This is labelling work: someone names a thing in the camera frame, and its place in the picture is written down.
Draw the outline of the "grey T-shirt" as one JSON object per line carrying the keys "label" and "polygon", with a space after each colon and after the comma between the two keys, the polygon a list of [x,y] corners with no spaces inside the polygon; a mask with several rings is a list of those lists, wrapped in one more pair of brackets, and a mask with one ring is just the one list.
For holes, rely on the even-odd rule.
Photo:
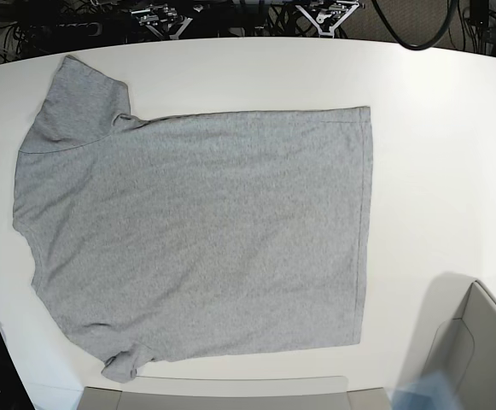
{"label": "grey T-shirt", "polygon": [[67,56],[17,156],[13,226],[64,336],[132,381],[149,362],[360,342],[367,107],[142,120]]}

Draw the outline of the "grey chair at bottom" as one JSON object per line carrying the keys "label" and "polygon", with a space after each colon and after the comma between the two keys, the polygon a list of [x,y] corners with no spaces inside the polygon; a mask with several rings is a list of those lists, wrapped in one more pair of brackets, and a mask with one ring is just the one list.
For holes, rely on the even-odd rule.
{"label": "grey chair at bottom", "polygon": [[342,376],[278,379],[141,377],[86,387],[79,409],[390,409],[383,388],[352,390]]}

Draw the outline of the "white box at right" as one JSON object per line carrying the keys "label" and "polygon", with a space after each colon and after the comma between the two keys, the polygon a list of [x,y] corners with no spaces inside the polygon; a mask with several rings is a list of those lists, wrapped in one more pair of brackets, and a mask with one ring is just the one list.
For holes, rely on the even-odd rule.
{"label": "white box at right", "polygon": [[482,282],[438,328],[422,377],[432,372],[447,377],[458,409],[496,409],[496,297]]}

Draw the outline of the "blue blurred object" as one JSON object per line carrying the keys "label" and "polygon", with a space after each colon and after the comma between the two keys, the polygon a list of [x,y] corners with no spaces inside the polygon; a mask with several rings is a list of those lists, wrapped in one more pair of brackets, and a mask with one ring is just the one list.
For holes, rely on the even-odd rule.
{"label": "blue blurred object", "polygon": [[392,409],[449,410],[458,409],[452,387],[443,372],[432,372],[402,389],[391,399]]}

